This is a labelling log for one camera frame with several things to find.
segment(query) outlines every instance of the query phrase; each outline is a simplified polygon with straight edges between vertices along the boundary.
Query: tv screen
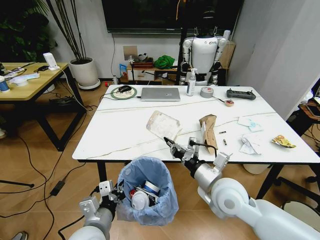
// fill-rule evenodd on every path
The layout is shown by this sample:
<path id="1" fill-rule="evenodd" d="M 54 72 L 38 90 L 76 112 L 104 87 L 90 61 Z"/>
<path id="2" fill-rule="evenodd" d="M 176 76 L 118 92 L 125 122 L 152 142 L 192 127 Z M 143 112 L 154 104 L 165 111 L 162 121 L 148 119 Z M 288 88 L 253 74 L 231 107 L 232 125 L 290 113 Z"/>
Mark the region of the tv screen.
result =
<path id="1" fill-rule="evenodd" d="M 189 32 L 198 27 L 204 12 L 214 13 L 218 31 L 234 30 L 243 0 L 102 0 L 109 33 L 180 34 L 184 14 Z"/>

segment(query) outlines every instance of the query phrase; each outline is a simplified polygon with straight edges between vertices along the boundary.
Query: blue plastic bag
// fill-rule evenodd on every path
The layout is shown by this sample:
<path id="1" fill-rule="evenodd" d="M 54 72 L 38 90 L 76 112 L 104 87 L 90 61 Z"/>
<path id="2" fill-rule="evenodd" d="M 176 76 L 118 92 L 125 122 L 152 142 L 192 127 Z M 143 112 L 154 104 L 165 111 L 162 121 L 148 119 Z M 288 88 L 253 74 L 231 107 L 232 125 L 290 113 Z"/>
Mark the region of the blue plastic bag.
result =
<path id="1" fill-rule="evenodd" d="M 118 220 L 153 226 L 164 226 L 173 221 L 179 209 L 178 199 L 170 172 L 160 159 L 147 156 L 134 159 L 121 170 L 118 183 L 122 180 L 125 199 L 116 208 Z M 143 186 L 146 180 L 160 188 L 158 204 L 136 210 L 131 207 L 129 193 L 135 186 Z"/>

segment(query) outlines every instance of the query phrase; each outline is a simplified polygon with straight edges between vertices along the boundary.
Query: white table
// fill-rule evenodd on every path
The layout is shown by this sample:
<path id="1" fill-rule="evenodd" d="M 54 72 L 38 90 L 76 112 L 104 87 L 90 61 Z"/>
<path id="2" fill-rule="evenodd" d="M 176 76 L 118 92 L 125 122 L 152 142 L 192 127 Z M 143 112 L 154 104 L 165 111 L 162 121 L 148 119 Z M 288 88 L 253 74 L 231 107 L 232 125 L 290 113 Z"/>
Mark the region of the white table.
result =
<path id="1" fill-rule="evenodd" d="M 117 87 L 119 85 L 111 85 L 106 93 Z M 146 87 L 178 88 L 181 101 L 144 102 L 137 97 L 128 100 L 103 98 L 72 155 L 79 162 L 97 163 L 101 181 L 107 179 L 106 162 L 125 162 L 139 156 L 155 157 L 164 162 L 180 162 L 172 158 L 164 140 L 146 129 L 146 124 L 155 110 L 180 121 L 182 131 L 175 142 L 181 145 L 187 145 L 189 137 L 201 138 L 199 119 L 209 114 L 216 115 L 214 133 L 218 152 L 233 153 L 230 163 L 283 166 L 283 164 L 320 162 L 313 150 L 252 87 L 232 87 L 231 89 L 235 91 L 253 90 L 256 95 L 255 100 L 235 98 L 232 107 L 227 107 L 214 98 L 201 97 L 201 86 L 195 87 L 193 96 L 186 95 L 186 86 L 132 85 L 132 87 L 137 89 L 137 96 L 140 96 L 142 88 Z M 214 96 L 228 99 L 226 91 L 229 88 L 214 87 Z M 261 155 L 239 152 L 242 146 L 241 136 L 251 132 L 247 126 L 237 123 L 238 118 L 243 116 L 250 116 L 264 128 L 259 132 L 263 145 Z M 296 148 L 284 148 L 272 143 L 271 139 L 277 135 L 285 136 L 296 145 Z M 227 146 L 224 145 L 223 139 L 226 140 Z M 214 157 L 206 148 L 200 147 L 199 159 L 212 162 Z"/>

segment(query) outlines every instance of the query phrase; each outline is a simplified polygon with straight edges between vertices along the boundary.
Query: white wall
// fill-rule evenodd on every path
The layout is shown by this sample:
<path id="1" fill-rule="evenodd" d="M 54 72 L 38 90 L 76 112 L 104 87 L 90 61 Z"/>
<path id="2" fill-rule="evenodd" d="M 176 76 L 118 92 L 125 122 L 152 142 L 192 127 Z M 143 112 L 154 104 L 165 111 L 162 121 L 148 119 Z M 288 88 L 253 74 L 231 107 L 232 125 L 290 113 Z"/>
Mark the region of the white wall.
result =
<path id="1" fill-rule="evenodd" d="M 71 13 L 69 1 L 65 1 Z M 77 0 L 76 9 L 86 55 L 94 58 L 98 76 L 112 78 L 111 61 L 114 52 L 114 43 L 111 33 L 107 32 L 105 15 L 101 0 Z M 115 9 L 121 18 L 121 9 Z M 52 49 L 57 62 L 68 62 L 74 59 L 73 53 L 64 36 L 58 28 L 51 13 L 49 13 L 50 34 L 58 47 Z M 119 63 L 124 61 L 123 46 L 137 46 L 138 54 L 147 53 L 155 60 L 162 55 L 169 55 L 176 60 L 179 55 L 179 35 L 154 34 L 114 34 L 115 55 L 113 60 L 113 73 L 119 76 Z"/>
<path id="2" fill-rule="evenodd" d="M 320 1 L 245 0 L 228 84 L 254 87 L 287 119 L 320 75 Z"/>

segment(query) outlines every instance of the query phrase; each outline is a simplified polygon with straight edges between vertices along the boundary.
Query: crumpled paper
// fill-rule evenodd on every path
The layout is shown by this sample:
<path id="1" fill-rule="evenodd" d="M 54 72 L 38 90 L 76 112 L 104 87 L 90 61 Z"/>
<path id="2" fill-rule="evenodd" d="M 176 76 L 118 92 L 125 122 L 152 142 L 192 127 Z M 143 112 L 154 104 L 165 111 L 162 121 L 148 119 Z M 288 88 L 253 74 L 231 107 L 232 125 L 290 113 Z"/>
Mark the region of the crumpled paper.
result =
<path id="1" fill-rule="evenodd" d="M 240 152 L 245 154 L 262 154 L 261 139 L 257 133 L 244 134 L 241 137 L 243 142 Z"/>
<path id="2" fill-rule="evenodd" d="M 249 127 L 251 132 L 258 132 L 263 130 L 263 127 L 259 123 L 246 116 L 240 116 L 238 119 L 238 124 Z"/>

